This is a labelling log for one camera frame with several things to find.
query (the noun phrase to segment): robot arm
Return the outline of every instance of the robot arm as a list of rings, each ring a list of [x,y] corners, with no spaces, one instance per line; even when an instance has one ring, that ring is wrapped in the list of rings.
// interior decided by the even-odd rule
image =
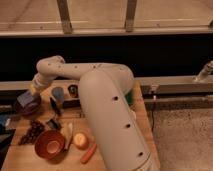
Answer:
[[[134,77],[121,64],[66,64],[60,56],[42,59],[33,87],[40,92],[57,77],[78,79],[82,110],[109,171],[158,171],[124,94]]]

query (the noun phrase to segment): orange carrot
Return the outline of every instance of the orange carrot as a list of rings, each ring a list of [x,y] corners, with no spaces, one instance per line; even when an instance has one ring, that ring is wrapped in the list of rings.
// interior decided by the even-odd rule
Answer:
[[[82,156],[81,158],[81,163],[82,164],[86,164],[89,159],[93,156],[93,154],[95,153],[95,150],[97,148],[97,144],[96,142],[94,141],[92,146],[87,150],[87,152]]]

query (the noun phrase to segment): wooden table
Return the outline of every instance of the wooden table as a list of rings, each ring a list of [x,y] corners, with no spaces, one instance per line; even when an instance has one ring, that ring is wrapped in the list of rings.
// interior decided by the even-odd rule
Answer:
[[[104,165],[103,159],[99,150],[96,151],[92,159],[86,164],[82,165],[80,163],[81,156],[85,151],[80,151],[71,144],[67,152],[61,153],[59,156],[52,160],[45,160],[38,157],[34,151],[34,145],[18,145],[18,141],[22,135],[26,133],[29,128],[29,119],[38,119],[42,123],[45,123],[50,118],[53,117],[53,110],[49,104],[50,91],[55,86],[64,87],[65,98],[69,98],[67,91],[68,85],[71,82],[66,82],[63,84],[53,83],[53,85],[42,93],[42,106],[41,109],[30,117],[22,117],[17,126],[15,135],[9,147],[8,153],[6,155],[2,171],[105,171],[106,167]],[[158,166],[160,167],[160,162],[158,159],[158,154],[156,146],[153,140],[153,135],[150,129],[150,124],[148,121],[146,109],[144,106],[144,101],[141,96],[140,85],[138,82],[135,83],[133,88],[133,105],[132,109],[136,112],[137,123],[148,143],[148,146],[154,156]],[[80,108],[66,109],[62,111],[62,117],[60,122],[67,123],[72,122],[74,124],[74,134],[75,132],[85,132],[89,135],[90,140],[93,139],[92,132],[85,118],[80,118],[81,113]]]

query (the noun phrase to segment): grapes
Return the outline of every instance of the grapes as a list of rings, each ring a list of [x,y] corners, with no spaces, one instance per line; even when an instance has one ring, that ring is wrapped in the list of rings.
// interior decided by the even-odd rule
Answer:
[[[27,133],[21,137],[19,145],[35,143],[37,137],[45,130],[44,124],[38,120],[31,120],[30,126]]]

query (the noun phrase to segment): dark backsplash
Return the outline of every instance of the dark backsplash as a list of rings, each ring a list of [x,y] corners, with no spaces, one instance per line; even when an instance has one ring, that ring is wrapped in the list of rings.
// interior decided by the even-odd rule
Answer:
[[[52,55],[123,63],[138,77],[196,75],[213,60],[213,34],[0,38],[0,52],[0,81],[31,80],[37,61]]]

